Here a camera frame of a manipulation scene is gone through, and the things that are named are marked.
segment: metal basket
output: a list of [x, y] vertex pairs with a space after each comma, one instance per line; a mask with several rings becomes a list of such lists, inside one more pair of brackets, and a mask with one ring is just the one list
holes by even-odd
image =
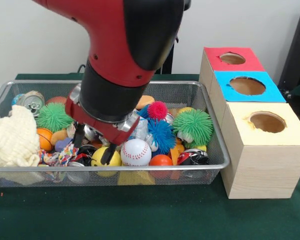
[[[67, 96], [77, 80], [16, 80], [0, 89], [0, 118], [8, 116], [13, 98], [35, 90], [45, 99]], [[168, 108], [193, 107], [208, 112], [214, 125], [207, 146], [211, 165], [119, 167], [0, 167], [0, 187], [211, 184], [230, 157], [206, 88], [196, 81], [151, 81], [145, 95]]]

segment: red spiky ball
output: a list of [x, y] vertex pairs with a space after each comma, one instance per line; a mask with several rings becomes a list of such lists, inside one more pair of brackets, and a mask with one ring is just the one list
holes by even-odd
[[166, 104], [162, 101], [155, 101], [148, 107], [149, 117], [152, 119], [165, 119], [168, 113]]

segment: blue paper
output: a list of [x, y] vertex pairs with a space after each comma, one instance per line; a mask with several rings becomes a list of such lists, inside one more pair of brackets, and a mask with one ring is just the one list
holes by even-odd
[[[265, 71], [215, 71], [214, 74], [220, 85], [222, 94], [228, 102], [286, 103], [276, 84]], [[260, 95], [244, 95], [237, 92], [230, 85], [230, 81], [239, 77], [258, 80], [265, 86], [264, 93]]]

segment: blue box top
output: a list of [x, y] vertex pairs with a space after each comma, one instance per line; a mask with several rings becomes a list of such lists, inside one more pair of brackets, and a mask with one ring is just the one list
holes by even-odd
[[286, 103], [265, 71], [215, 71], [214, 74], [228, 102]]

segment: box hole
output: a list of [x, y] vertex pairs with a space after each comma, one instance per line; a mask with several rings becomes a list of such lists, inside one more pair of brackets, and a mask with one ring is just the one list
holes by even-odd
[[222, 62], [231, 65], [240, 65], [246, 62], [246, 59], [243, 56], [233, 52], [227, 52], [225, 54], [222, 54], [220, 56], [220, 59]]
[[280, 133], [286, 128], [285, 120], [268, 111], [254, 113], [250, 117], [250, 122], [254, 124], [255, 128], [268, 133]]
[[261, 95], [266, 91], [266, 86], [252, 77], [236, 77], [230, 81], [230, 85], [238, 93], [244, 95]]

